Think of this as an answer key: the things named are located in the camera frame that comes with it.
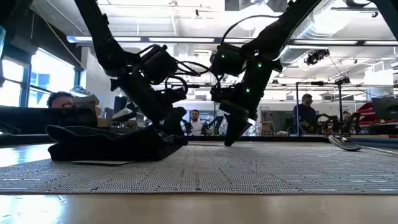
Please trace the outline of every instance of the textured mat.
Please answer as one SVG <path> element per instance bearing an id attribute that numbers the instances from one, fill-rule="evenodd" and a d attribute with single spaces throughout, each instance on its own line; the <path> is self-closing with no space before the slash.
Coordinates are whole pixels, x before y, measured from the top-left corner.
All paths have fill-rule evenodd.
<path id="1" fill-rule="evenodd" d="M 187 146 L 160 162 L 0 168 L 1 193 L 398 194 L 398 158 L 331 144 Z"/>

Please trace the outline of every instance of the cardboard box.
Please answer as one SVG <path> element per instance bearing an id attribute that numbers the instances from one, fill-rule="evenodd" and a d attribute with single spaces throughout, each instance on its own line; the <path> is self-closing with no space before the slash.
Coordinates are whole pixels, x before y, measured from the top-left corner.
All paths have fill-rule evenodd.
<path id="1" fill-rule="evenodd" d="M 98 119 L 98 127 L 110 127 L 110 123 L 106 118 L 97 118 Z"/>

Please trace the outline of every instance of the table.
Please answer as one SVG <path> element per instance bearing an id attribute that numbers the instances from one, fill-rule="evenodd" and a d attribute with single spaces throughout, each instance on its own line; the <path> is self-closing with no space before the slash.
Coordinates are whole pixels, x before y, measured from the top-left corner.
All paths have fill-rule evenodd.
<path id="1" fill-rule="evenodd" d="M 0 166 L 49 146 L 1 148 Z M 397 223 L 397 207 L 387 195 L 0 195 L 0 223 Z"/>

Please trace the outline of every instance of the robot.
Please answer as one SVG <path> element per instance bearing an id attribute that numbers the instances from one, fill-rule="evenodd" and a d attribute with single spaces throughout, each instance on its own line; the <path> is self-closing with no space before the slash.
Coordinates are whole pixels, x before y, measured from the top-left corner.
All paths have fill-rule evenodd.
<path id="1" fill-rule="evenodd" d="M 218 76 L 224 74 L 238 76 L 245 71 L 240 83 L 221 88 L 218 82 L 212 89 L 212 100 L 220 103 L 220 109 L 227 112 L 228 128 L 224 144 L 231 146 L 250 127 L 248 119 L 257 119 L 257 106 L 263 97 L 273 70 L 281 72 L 282 66 L 278 60 L 281 51 L 286 46 L 290 36 L 298 25 L 321 3 L 322 0 L 290 1 L 287 10 L 278 20 L 267 26 L 253 39 L 242 47 L 236 47 L 223 42 L 228 32 L 239 22 L 232 25 L 225 33 L 217 53 L 211 58 L 212 65 L 204 72 L 192 69 L 181 70 L 181 64 L 166 52 L 166 46 L 151 45 L 138 54 L 125 52 L 115 41 L 108 28 L 108 18 L 102 14 L 95 0 L 75 0 L 84 22 L 92 36 L 93 46 L 98 62 L 110 77 L 112 90 L 122 89 L 141 111 L 152 121 L 158 132 L 181 134 L 180 122 L 186 113 L 183 108 L 173 108 L 172 103 L 184 100 L 187 94 L 186 82 L 176 75 L 189 73 L 199 76 L 212 72 Z M 391 31 L 398 39 L 398 1 L 372 0 L 377 6 Z M 355 0 L 346 0 L 348 6 Z M 184 88 L 166 88 L 155 91 L 152 85 L 167 79 L 179 79 Z"/>

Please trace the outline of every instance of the man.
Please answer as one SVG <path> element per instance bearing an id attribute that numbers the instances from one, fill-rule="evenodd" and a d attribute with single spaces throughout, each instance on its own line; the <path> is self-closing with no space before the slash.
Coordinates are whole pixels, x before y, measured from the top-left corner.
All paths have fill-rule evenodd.
<path id="1" fill-rule="evenodd" d="M 47 100 L 49 108 L 70 108 L 73 106 L 73 95 L 64 91 L 51 93 Z"/>
<path id="2" fill-rule="evenodd" d="M 199 120 L 199 111 L 198 110 L 191 110 L 191 122 L 190 122 L 192 128 L 191 132 L 187 133 L 190 136 L 202 136 L 201 133 L 201 128 L 203 127 L 204 122 Z M 185 133 L 187 132 L 187 129 L 185 126 L 182 127 L 182 131 Z"/>
<path id="3" fill-rule="evenodd" d="M 351 117 L 351 114 L 348 111 L 343 112 L 343 120 L 347 121 Z"/>
<path id="4" fill-rule="evenodd" d="M 309 95 L 308 93 L 304 94 L 302 97 L 302 103 L 298 105 L 298 120 L 300 122 L 302 129 L 304 129 L 306 132 L 314 133 L 316 131 L 314 125 L 317 124 L 316 121 L 317 113 L 311 107 L 311 104 L 312 104 L 312 96 Z M 294 114 L 293 130 L 295 130 L 296 132 L 301 131 L 297 130 L 297 105 L 294 106 L 293 114 Z"/>

